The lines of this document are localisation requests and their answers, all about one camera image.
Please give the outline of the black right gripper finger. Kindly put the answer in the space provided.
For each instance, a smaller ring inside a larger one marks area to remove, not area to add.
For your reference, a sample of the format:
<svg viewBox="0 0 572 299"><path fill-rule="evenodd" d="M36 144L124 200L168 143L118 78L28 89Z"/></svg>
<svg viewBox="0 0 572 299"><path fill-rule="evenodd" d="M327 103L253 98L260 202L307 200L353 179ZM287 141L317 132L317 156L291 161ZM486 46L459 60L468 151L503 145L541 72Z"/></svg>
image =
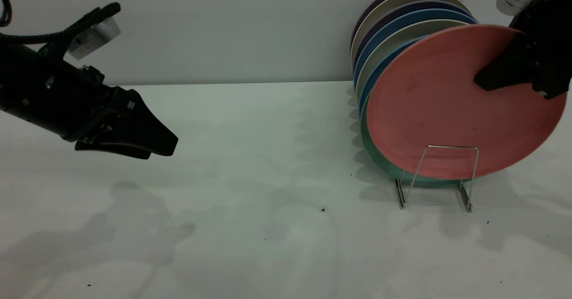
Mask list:
<svg viewBox="0 0 572 299"><path fill-rule="evenodd" d="M474 82L486 91L532 83L538 72L535 46L527 34L517 33L505 49L483 67Z"/></svg>

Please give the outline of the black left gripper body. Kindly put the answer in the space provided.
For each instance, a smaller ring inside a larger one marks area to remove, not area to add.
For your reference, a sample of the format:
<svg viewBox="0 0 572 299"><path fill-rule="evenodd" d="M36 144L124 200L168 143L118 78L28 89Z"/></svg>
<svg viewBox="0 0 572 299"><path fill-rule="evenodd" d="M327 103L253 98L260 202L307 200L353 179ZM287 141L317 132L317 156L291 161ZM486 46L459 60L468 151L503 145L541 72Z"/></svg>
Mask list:
<svg viewBox="0 0 572 299"><path fill-rule="evenodd" d="M27 121L64 140L78 141L101 122L114 87L103 83L94 67L71 66L61 58L29 52Z"/></svg>

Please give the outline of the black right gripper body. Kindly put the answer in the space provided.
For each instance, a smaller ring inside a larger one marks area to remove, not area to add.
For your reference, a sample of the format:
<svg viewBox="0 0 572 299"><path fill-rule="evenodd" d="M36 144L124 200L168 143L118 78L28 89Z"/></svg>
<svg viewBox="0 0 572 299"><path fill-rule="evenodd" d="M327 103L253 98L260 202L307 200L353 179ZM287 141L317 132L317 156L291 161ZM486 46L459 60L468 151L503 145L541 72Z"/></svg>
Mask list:
<svg viewBox="0 0 572 299"><path fill-rule="evenodd" d="M527 35L537 66L532 87L546 100L569 88L571 13L572 0L531 0L509 25Z"/></svg>

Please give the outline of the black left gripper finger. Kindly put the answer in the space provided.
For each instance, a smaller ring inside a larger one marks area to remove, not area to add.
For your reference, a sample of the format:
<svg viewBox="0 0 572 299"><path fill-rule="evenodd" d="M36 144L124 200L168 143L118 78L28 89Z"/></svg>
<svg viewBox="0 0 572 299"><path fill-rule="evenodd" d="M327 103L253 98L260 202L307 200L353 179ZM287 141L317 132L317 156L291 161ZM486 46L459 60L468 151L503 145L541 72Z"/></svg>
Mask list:
<svg viewBox="0 0 572 299"><path fill-rule="evenodd" d="M151 113L135 90L113 88L109 101L90 119L84 142L129 146L172 156L178 137Z"/></svg>
<svg viewBox="0 0 572 299"><path fill-rule="evenodd" d="M111 154L123 155L129 158L136 158L136 159L149 159L151 156L151 152L146 150L141 150L135 147L129 146L121 146L121 145L106 145L100 143L84 143L84 142L77 142L75 144L76 151L101 151L107 152Z"/></svg>

